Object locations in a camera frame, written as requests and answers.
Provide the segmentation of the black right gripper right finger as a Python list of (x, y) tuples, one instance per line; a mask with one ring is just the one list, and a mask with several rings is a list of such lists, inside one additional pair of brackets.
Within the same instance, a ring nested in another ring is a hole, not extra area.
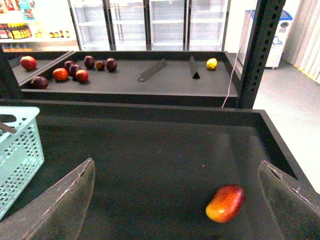
[(320, 238), (320, 194), (268, 161), (257, 170), (262, 195), (282, 240)]

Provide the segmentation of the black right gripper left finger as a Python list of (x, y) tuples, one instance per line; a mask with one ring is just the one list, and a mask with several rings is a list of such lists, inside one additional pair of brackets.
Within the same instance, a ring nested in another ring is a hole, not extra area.
[(88, 158), (0, 223), (2, 240), (76, 240), (92, 198), (95, 162)]

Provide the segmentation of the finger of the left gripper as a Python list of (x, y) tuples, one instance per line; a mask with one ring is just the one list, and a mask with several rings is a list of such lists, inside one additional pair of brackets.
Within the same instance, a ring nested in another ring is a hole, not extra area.
[(3, 122), (0, 122), (0, 129), (3, 132), (7, 132), (7, 133), (11, 133), (11, 134), (15, 134), (17, 132), (14, 128), (4, 124)]

